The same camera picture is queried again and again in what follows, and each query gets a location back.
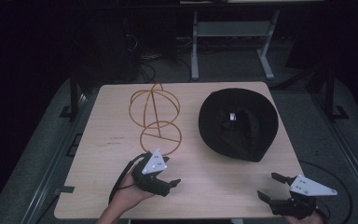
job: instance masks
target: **gray floor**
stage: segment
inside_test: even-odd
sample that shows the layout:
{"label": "gray floor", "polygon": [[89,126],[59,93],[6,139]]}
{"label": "gray floor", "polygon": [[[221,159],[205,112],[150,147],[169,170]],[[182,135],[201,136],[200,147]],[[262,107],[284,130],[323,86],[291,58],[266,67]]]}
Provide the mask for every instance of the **gray floor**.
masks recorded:
{"label": "gray floor", "polygon": [[[284,67],[291,43],[277,41],[272,43],[268,52],[276,77],[266,80],[256,56],[257,47],[257,44],[253,44],[241,50],[201,54],[198,82],[265,81],[269,86],[274,86],[300,72]],[[180,54],[179,57],[190,64],[189,53]],[[149,65],[156,69],[156,82],[188,81],[189,71],[184,63],[159,60]],[[285,91],[272,91],[272,96],[301,160],[304,175],[338,191],[337,197],[321,198],[331,210],[330,223],[342,223],[350,212],[348,223],[358,223],[358,165],[353,163],[352,157],[358,162],[358,107],[351,92],[337,81],[335,105],[343,106],[350,118],[330,123],[320,109],[320,97],[305,91],[307,81],[306,78],[302,79]],[[141,76],[134,81],[143,82]],[[54,191],[63,186],[73,160],[73,157],[65,154],[76,134],[83,133],[97,94],[98,89],[87,98],[82,98],[79,115],[74,122],[69,122],[69,119],[59,118],[62,108],[70,104],[69,82],[62,84],[0,196],[0,223],[35,223],[39,217],[42,217],[40,223],[95,222],[59,220],[54,217],[53,211],[56,204]],[[306,162],[320,166],[329,173]],[[352,198],[351,207],[345,188]],[[285,222],[277,217],[245,219],[245,223]]]}

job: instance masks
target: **dark background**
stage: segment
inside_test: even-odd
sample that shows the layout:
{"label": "dark background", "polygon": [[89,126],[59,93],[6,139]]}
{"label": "dark background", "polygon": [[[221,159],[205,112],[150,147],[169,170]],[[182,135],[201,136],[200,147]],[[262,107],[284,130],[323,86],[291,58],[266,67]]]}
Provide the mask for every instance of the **dark background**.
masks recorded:
{"label": "dark background", "polygon": [[[130,82],[134,76],[131,71],[131,58],[125,55],[125,39],[119,15],[107,13],[106,15],[110,16],[95,16],[89,12],[69,10],[81,6],[83,2],[66,1],[63,4],[39,0],[0,1],[0,192],[54,93],[74,71],[80,70],[80,76],[89,78],[95,86],[102,82]],[[283,13],[276,35],[298,34],[289,60],[291,66],[308,68],[320,59],[325,59],[327,55],[336,76],[349,86],[358,103],[358,1],[345,1],[345,4],[341,4],[342,1],[328,3],[336,2],[340,4],[310,12],[300,27],[298,24],[288,25],[290,17],[287,19],[287,16],[293,14]],[[170,30],[172,24],[179,24],[179,30],[184,29],[186,32],[187,26],[180,23],[191,20],[188,15],[191,16],[191,13],[178,19],[170,13],[161,14],[160,16],[166,17],[168,21],[162,24],[162,27]],[[138,22],[143,16],[149,15],[140,14]],[[144,29],[156,29],[156,24],[149,24],[152,20],[150,18],[149,21],[137,25]],[[84,44],[87,43],[86,31],[96,34],[89,35],[89,38],[94,40],[101,35],[98,34],[98,29],[95,30],[95,27],[101,24],[112,24],[112,27],[116,27],[116,32],[112,33],[116,42],[111,44],[113,51],[110,54],[100,51],[99,46],[103,43],[96,43],[98,41],[90,42],[91,46]],[[169,45],[175,31],[171,31],[172,33],[165,33],[166,36],[159,35],[156,38],[162,38],[164,43],[168,43],[162,45],[161,50],[172,56]],[[151,37],[145,35],[144,38],[147,40]],[[79,44],[87,50],[97,50],[100,53],[97,54],[99,60],[92,59]],[[114,57],[117,63],[111,67],[97,63],[109,57]],[[107,76],[104,74],[112,74],[118,69],[122,69],[121,73],[105,79]],[[91,75],[97,72],[102,76]],[[84,91],[86,88],[92,88],[92,85],[83,86]]]}

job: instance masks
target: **background table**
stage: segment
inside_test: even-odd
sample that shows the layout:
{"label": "background table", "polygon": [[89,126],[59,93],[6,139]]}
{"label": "background table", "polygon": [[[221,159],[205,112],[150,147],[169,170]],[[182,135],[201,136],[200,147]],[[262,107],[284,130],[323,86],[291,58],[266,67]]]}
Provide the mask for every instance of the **background table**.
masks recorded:
{"label": "background table", "polygon": [[[61,194],[55,209],[57,218],[100,216],[124,167],[143,153],[139,141],[143,128],[131,120],[129,106],[136,91],[150,87],[112,85],[101,88],[65,182],[65,186],[75,187],[75,190]],[[302,174],[281,118],[274,142],[263,160],[257,163],[215,153],[202,141],[198,128],[200,107],[211,92],[243,88],[258,91],[273,103],[267,85],[262,82],[184,83],[163,84],[163,88],[174,94],[181,104],[179,117],[174,123],[180,128],[183,141],[169,156],[168,169],[158,177],[165,181],[181,178],[182,182],[171,189],[167,197],[156,196],[146,200],[123,217],[272,217],[269,206],[258,199],[256,191],[261,190],[273,199],[287,199],[288,186],[271,179],[270,173]],[[161,118],[171,116],[170,105],[157,101]],[[142,111],[138,111],[134,117],[139,118],[137,116],[141,114]],[[167,146],[161,144],[159,147],[163,153],[166,152]]]}

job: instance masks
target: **hat brim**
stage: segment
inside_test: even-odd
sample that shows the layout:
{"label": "hat brim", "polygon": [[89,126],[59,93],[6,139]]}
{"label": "hat brim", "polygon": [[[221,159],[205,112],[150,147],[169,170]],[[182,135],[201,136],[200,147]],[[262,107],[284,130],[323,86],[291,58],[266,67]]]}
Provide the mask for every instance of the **hat brim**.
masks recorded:
{"label": "hat brim", "polygon": [[[227,105],[246,107],[256,116],[259,138],[255,150],[239,152],[222,139],[215,129],[216,113]],[[261,161],[278,131],[278,114],[275,106],[264,95],[245,89],[223,89],[211,93],[203,102],[199,114],[199,130],[202,140],[215,152],[244,161]]]}

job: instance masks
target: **wire frame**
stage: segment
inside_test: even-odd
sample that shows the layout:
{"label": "wire frame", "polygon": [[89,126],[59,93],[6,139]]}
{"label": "wire frame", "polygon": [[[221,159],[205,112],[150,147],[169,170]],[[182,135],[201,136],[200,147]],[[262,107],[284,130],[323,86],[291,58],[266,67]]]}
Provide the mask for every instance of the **wire frame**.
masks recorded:
{"label": "wire frame", "polygon": [[[133,106],[138,104],[138,102],[140,102],[140,96],[145,95],[146,94],[146,98],[144,101],[144,106],[143,106],[143,116],[142,116],[142,120],[137,120],[134,116],[133,116]],[[172,119],[169,120],[164,120],[164,119],[160,119],[158,116],[158,101],[157,101],[157,97],[159,96],[159,99],[161,100],[167,100],[168,102],[171,103],[171,105],[174,108],[174,112],[172,115]],[[153,115],[152,115],[152,119],[154,120],[153,122],[147,122],[147,108],[150,106],[150,104],[152,104],[152,108],[153,108]],[[180,129],[178,128],[178,126],[176,126],[173,122],[178,118],[180,113],[180,103],[179,100],[176,98],[176,96],[174,96],[172,93],[165,91],[162,87],[161,84],[156,83],[152,86],[152,88],[150,90],[142,90],[142,91],[137,91],[136,93],[134,93],[131,97],[131,103],[129,106],[129,114],[130,114],[130,118],[132,119],[132,121],[137,124],[140,127],[143,127],[144,129],[141,132],[141,136],[140,136],[140,144],[141,147],[144,151],[150,151],[148,148],[146,148],[145,146],[145,136],[149,136],[152,138],[157,138],[157,139],[162,139],[165,141],[169,141],[172,142],[174,144],[173,149],[171,149],[171,151],[169,151],[168,153],[163,153],[163,156],[172,154],[177,148],[179,148],[181,142],[182,142],[182,133],[180,131]],[[163,129],[168,129],[169,127],[174,128],[175,131],[178,133],[178,137],[176,138],[172,138],[172,137],[167,137],[164,136],[163,134]],[[157,131],[157,133],[148,133],[148,130],[154,130]]]}

